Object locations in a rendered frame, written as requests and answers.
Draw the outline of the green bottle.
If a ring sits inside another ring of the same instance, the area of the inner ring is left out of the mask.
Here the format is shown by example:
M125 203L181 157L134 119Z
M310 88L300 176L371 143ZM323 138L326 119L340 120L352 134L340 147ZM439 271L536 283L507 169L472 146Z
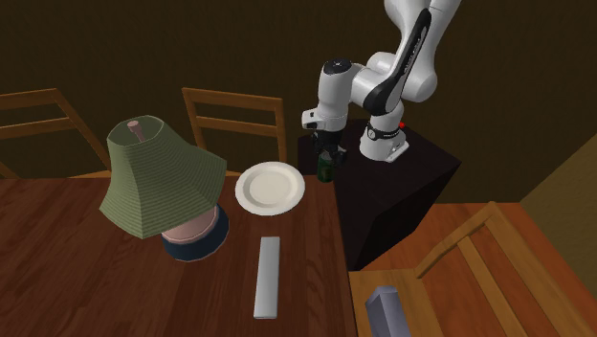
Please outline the green bottle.
M322 183L333 181L334 161L330 154L325 150L319 155L317 175Z

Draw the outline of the white plate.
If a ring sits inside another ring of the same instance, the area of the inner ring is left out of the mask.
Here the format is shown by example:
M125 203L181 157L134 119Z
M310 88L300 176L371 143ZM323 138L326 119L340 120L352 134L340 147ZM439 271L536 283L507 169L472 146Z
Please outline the white plate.
M245 170L235 184L235 198L249 213L274 216L300 202L305 181L299 171L282 162L264 162Z

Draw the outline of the dark robot stand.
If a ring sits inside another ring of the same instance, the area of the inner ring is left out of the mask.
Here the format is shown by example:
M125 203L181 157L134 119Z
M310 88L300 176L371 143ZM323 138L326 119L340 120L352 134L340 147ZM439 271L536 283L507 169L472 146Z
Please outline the dark robot stand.
M461 162L409 127L409 148L392 163L359 150L365 120L343 131L345 163L333 173L346 267L359 271L412 234Z

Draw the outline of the wooden chair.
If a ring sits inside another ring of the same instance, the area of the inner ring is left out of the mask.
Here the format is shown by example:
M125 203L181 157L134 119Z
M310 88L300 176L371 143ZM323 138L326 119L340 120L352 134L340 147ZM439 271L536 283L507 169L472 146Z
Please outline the wooden chair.
M280 162L288 161L283 99L183 87L181 89L196 144L206 149L202 129L215 129L276 138ZM275 124L257 124L200 116L197 103L268 111L275 115Z
M0 95L0 111L52 104L62 110L64 117L0 126L0 140L76 129L106 167L106 170L77 175L77 178L109 178L111 161L108 151L57 88Z
M597 337L597 300L518 203L435 204L349 280L359 337L383 284L412 337Z

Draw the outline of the long grey remote control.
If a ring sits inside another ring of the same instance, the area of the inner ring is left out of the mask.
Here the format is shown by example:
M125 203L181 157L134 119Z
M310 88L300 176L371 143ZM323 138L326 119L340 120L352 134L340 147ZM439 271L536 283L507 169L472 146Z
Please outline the long grey remote control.
M276 319L279 288L280 237L260 239L254 297L255 319Z

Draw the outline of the green shade table lamp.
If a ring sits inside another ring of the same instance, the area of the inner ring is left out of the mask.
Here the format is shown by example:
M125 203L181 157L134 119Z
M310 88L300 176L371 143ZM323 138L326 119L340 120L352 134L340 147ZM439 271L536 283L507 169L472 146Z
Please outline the green shade table lamp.
M174 259L215 253L230 221L218 198L227 162L186 142L163 120L140 116L107 136L111 181L99 210L132 236L159 236Z

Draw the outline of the grey block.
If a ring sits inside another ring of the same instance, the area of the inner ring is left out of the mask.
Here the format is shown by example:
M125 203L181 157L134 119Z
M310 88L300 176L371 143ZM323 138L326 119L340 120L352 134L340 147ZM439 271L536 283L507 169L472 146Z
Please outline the grey block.
M365 302L372 337L411 337L397 289L377 286Z

